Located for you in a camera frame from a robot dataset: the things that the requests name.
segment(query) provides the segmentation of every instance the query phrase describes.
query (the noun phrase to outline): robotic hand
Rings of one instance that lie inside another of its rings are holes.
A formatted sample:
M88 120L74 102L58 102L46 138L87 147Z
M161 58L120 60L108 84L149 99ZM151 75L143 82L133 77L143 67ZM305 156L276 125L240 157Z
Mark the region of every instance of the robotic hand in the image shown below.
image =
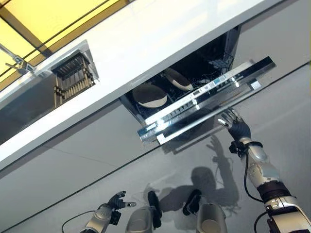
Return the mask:
M109 224L117 225L121 217L121 213L117 210L136 206L136 202L124 202L121 199L125 196L125 193L125 191L121 191L114 195L108 203L100 205L80 233L104 233Z
M298 206L297 199L291 196L281 181L277 169L270 163L264 152L262 143L251 139L249 126L232 108L225 110L221 116L223 119L218 119L218 123L226 127L234 139L229 147L230 152L238 154L241 160L245 161L245 190L250 198L264 203L267 210L265 213L270 217L267 220L270 232L311 232L310 220ZM249 194L246 175L258 190L262 200ZM258 219L255 221L255 232Z

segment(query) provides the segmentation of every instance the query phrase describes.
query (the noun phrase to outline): sink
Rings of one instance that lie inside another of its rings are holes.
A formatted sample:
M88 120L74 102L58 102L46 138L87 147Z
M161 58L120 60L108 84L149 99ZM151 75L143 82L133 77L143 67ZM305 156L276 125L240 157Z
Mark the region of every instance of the sink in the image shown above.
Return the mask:
M60 88L57 87L56 83L56 79L59 82L60 77L59 74L56 75L57 72L55 71L60 66L65 65L68 67L66 62L75 58L77 53L81 54L88 61L88 65L85 68L92 77L92 84L89 84L89 86L85 85L84 89L81 89L80 92L75 92L67 100L74 98L85 89L92 87L95 84L93 82L94 79L98 79L86 40L57 57L51 57L50 62L45 63L44 67L38 65L33 73L26 73L0 92L0 145L60 106L60 104L56 104L55 100L58 98L59 103L59 98L62 98L61 95L57 96L55 94L55 90L57 90L58 94L60 92Z

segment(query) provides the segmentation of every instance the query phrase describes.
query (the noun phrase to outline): dishwasher door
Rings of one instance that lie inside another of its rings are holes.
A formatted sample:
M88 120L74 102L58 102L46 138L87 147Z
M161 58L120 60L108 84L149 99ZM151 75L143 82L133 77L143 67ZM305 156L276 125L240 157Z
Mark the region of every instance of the dishwasher door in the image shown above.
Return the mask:
M143 142L164 144L258 91L258 78L276 65L270 57L248 61L145 119Z

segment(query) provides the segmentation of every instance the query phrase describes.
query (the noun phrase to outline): yellow wall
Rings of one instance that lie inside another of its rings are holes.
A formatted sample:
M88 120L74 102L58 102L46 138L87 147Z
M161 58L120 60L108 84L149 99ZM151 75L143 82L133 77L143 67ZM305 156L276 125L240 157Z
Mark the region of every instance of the yellow wall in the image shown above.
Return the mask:
M90 18L94 17L118 1L120 0L108 0L107 3L103 4L97 10L88 14L56 38L52 39L46 44L46 46L51 46L56 41L88 21ZM103 0L11 0L5 5L5 8L41 42L45 42L50 37L102 2ZM21 57L25 56L34 49L2 19L0 21L0 43ZM38 52L31 57L28 57L26 60L29 61L36 55L38 55ZM5 62L11 64L14 63L8 55L0 51L0 74L8 68L4 65ZM13 72L14 70L10 70L4 76L0 77L0 82Z

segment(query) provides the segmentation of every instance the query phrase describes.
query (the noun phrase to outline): white countertop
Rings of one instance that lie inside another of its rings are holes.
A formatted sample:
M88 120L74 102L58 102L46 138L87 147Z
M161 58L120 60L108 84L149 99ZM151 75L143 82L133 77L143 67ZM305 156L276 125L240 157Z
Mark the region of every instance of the white countertop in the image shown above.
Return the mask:
M37 66L87 40L100 82L3 143L0 169L280 1L134 1Z

